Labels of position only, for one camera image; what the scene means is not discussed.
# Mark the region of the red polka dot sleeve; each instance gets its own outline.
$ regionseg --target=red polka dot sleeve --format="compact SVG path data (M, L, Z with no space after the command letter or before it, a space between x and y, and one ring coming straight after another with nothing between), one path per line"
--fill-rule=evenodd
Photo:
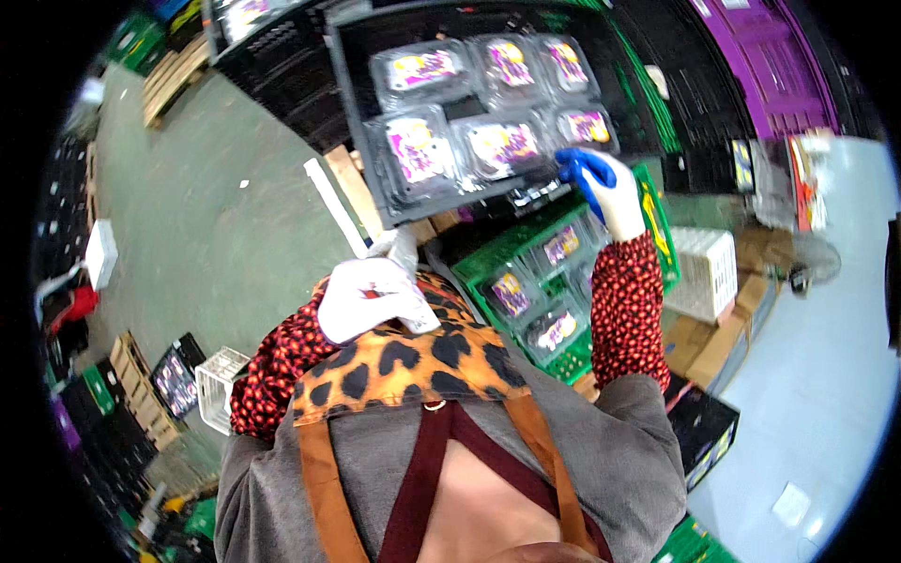
M232 388L232 430L273 442L287 412L294 383L339 346L325 339L316 321L324 284L313 299L270 332L250 360L248 376Z
M601 389L618 377L643 373L665 391L660 311L663 278L651 232L614 242L597 256L591 286L591 365Z

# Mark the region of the hand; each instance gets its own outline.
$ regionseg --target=hand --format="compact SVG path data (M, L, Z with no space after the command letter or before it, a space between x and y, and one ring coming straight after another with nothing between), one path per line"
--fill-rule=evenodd
M630 241L644 233L638 186L629 167L589 149L558 150L557 162L560 181L576 183L615 241Z
M380 287L390 288L390 295L367 297ZM332 271L319 305L319 328L325 338L342 344L388 319L414 317L424 302L423 292L393 260L350 260Z

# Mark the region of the blue rubber glove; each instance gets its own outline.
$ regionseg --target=blue rubber glove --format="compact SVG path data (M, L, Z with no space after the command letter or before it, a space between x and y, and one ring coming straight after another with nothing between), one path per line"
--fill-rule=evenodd
M557 151L560 181L575 183L615 241L644 233L638 187L629 167L609 154L588 149Z

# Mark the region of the white floor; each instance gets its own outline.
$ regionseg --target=white floor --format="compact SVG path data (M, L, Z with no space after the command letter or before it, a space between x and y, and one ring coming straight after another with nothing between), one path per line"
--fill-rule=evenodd
M746 563L807 562L841 527L896 406L899 363L887 349L887 222L898 183L887 149L833 143L825 238L842 272L806 300L786 290L721 398L741 411L730 451L689 511ZM772 512L788 482L811 500L787 527Z

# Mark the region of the person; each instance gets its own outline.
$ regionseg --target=person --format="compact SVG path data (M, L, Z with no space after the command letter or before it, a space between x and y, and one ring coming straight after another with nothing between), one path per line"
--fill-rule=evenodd
M686 511L664 410L662 281L634 176L557 154L613 242L592 275L591 404L476 322L450 283L344 262L232 390L216 557L232 561L650 561ZM405 289L374 296L379 284ZM441 328L411 334L424 298Z

